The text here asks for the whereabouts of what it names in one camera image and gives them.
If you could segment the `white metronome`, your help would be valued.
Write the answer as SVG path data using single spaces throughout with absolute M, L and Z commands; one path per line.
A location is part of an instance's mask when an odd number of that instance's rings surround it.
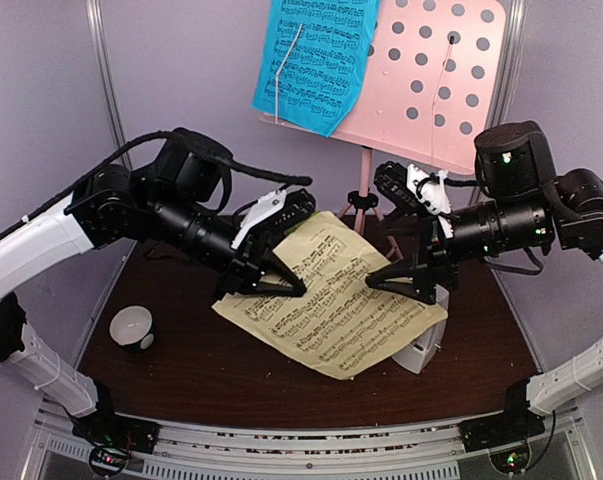
M 446 328 L 441 320 L 392 356 L 392 360 L 404 370 L 420 374 L 435 354 L 441 349 Z

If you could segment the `yellow sheet music page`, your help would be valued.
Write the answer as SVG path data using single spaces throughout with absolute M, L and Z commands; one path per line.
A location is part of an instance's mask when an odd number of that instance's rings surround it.
M 299 298 L 228 295 L 213 310 L 304 366 L 349 380 L 394 355 L 447 311 L 368 287 L 389 260 L 331 212 L 303 222 L 275 249 L 307 287 Z

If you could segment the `pink music stand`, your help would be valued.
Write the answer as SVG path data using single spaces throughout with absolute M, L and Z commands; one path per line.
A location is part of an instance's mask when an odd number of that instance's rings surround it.
M 345 207 L 357 231 L 378 207 L 370 190 L 374 151 L 473 172 L 473 138 L 492 111 L 507 24 L 497 1 L 378 2 L 361 93 L 329 136 L 360 149 L 360 184 Z M 268 124 L 311 132 L 258 112 Z

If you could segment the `blue sheet music page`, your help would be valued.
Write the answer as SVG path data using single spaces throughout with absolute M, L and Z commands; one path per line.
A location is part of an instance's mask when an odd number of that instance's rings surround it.
M 270 4 L 252 107 L 331 136 L 361 93 L 378 1 Z

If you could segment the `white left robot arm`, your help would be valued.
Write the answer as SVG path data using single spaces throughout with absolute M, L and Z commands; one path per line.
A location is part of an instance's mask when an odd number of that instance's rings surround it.
M 0 363 L 15 366 L 104 444 L 125 433 L 109 389 L 39 338 L 18 302 L 19 286 L 121 239 L 151 239 L 215 271 L 217 298 L 306 291 L 274 248 L 314 211 L 309 177 L 242 164 L 220 143 L 185 128 L 141 135 L 122 151 L 154 140 L 162 148 L 151 163 L 130 169 L 113 153 L 0 233 Z

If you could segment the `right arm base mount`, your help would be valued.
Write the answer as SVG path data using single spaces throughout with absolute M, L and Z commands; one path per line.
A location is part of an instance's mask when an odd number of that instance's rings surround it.
M 512 477 L 534 464 L 529 440 L 545 432 L 545 422 L 531 413 L 501 412 L 462 421 L 458 428 L 466 453 L 486 450 L 492 467 Z

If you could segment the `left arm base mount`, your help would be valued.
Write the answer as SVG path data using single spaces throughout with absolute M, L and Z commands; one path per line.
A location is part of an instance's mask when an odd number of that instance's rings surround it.
M 102 478 L 122 473 L 135 454 L 152 454 L 160 431 L 156 422 L 120 415 L 105 420 L 92 416 L 69 419 L 72 433 L 92 446 L 87 463 Z

